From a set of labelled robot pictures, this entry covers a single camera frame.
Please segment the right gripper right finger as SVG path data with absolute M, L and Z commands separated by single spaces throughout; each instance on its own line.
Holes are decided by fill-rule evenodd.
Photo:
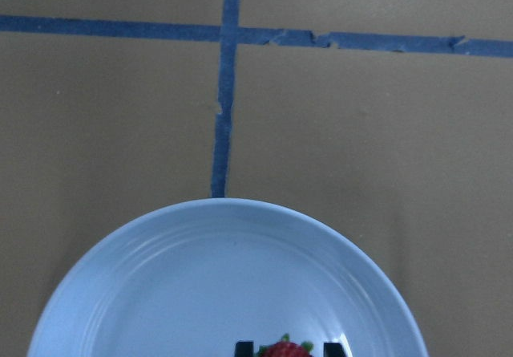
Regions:
M 324 357 L 345 357 L 344 347 L 340 343 L 324 343 Z

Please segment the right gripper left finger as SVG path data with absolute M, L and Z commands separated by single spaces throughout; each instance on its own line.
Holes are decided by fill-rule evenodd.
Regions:
M 234 349 L 234 357 L 253 357 L 253 341 L 238 341 Z

